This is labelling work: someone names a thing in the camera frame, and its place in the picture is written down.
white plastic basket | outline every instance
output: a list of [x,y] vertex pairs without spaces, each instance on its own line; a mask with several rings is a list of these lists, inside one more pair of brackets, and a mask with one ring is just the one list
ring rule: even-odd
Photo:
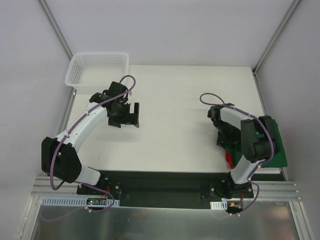
[[79,52],[73,55],[64,83],[75,89],[106,87],[128,74],[126,52]]

gray wall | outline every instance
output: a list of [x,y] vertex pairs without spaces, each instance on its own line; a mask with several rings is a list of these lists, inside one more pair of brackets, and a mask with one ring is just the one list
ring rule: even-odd
[[0,23],[0,238],[10,240],[65,109],[68,59],[36,0],[1,1]]
[[304,0],[258,72],[268,113],[277,119],[290,180],[299,183],[320,239],[320,1]]
[[132,65],[254,67],[292,0],[48,0],[73,53]]

white table surface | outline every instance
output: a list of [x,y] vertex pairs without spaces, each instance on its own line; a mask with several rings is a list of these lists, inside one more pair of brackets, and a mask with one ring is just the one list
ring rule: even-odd
[[[256,116],[263,115],[249,67],[131,65],[136,78],[130,102],[140,103],[140,128],[102,122],[82,145],[83,165],[99,170],[156,172],[229,172],[225,151],[216,145],[218,131],[207,118],[202,93],[218,94]],[[106,81],[104,88],[109,88]],[[87,106],[94,92],[78,90],[69,123]],[[204,98],[219,103],[214,97]],[[279,173],[278,168],[259,169]]]

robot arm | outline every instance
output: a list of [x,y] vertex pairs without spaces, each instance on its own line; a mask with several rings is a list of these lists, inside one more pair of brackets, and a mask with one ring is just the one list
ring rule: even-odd
[[46,137],[41,145],[41,168],[50,174],[51,162],[58,144],[67,136],[59,149],[55,160],[53,175],[67,183],[79,182],[96,185],[104,180],[101,173],[88,166],[83,166],[77,153],[90,133],[108,118],[108,125],[121,128],[121,124],[139,127],[139,103],[134,104],[134,113],[130,113],[127,96],[119,97],[96,108],[98,104],[127,91],[127,87],[118,82],[112,82],[108,90],[94,94],[84,112],[71,126],[75,126],[69,134],[69,128],[55,138]]
[[[231,198],[234,190],[247,187],[250,178],[262,162],[271,155],[270,142],[257,120],[232,108],[212,106],[208,117],[218,129],[217,145],[241,144],[243,156],[236,167],[228,173],[225,181],[216,190],[224,198]],[[270,116],[261,116],[259,120],[271,136],[274,153],[280,151],[279,139],[276,136],[273,119]]]

reflective metal surface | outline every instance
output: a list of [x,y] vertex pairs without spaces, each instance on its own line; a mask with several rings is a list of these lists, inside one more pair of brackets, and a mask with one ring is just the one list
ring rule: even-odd
[[[57,218],[74,207],[42,206]],[[37,219],[33,240],[294,240],[288,202],[257,202],[240,217],[224,211],[160,208],[79,210],[55,222]]]

